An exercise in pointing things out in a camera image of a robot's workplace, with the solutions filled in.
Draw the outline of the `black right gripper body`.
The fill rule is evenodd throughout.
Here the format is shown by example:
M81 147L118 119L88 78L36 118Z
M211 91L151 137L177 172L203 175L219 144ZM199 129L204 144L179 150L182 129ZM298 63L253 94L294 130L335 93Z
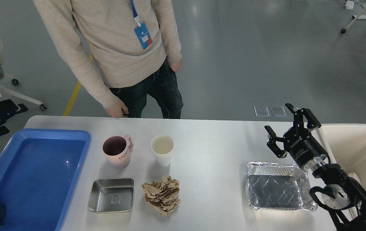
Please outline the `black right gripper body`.
M328 154L320 143L304 127L291 127L284 133L284 150L303 170L312 169L315 164L324 162Z

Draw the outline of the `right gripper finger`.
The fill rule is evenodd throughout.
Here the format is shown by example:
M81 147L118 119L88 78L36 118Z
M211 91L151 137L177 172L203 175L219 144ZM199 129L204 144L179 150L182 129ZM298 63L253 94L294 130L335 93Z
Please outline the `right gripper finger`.
M277 145L277 142L284 143L284 138L278 137L271 126L265 125L264 129L268 132L268 139L269 139L269 141L267 142L268 148L274 153L274 155L277 158L281 158L281 159L286 158L287 151L282 150Z
M311 133L322 126L310 109L298 109L290 103L286 103L285 106L294 116L293 126L291 127L292 134L303 135L304 133Z

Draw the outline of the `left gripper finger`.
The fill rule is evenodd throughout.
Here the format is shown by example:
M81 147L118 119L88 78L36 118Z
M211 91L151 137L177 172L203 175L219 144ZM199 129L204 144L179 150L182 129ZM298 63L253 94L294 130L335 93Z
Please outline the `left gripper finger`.
M0 101L0 119L7 120L17 114L28 111L23 103L15 104L11 99Z

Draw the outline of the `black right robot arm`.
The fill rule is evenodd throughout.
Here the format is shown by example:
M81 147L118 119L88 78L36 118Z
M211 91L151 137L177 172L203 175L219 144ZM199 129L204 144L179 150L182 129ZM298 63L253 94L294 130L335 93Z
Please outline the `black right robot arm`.
M321 127L312 111L290 103L285 106L294 115L293 125L281 137L266 125L267 146L278 158L289 154L300 169L311 170L315 178L323 180L325 187L312 187L309 194L329 213L337 231L366 231L366 190L339 164L325 163L330 157L311 134Z

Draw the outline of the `person right hand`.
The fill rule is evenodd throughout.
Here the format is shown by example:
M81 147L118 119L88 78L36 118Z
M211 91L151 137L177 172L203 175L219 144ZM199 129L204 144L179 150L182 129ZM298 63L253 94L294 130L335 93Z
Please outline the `person right hand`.
M110 117L128 117L129 111L123 101L119 100L114 106L105 108Z

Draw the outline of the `person left hand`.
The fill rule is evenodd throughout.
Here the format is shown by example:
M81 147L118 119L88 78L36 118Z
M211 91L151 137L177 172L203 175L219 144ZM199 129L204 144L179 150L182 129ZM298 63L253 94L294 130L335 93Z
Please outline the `person left hand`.
M168 62L168 66L174 73L177 73L181 69L182 63L183 63L183 58L181 58L178 62L174 62L174 63Z

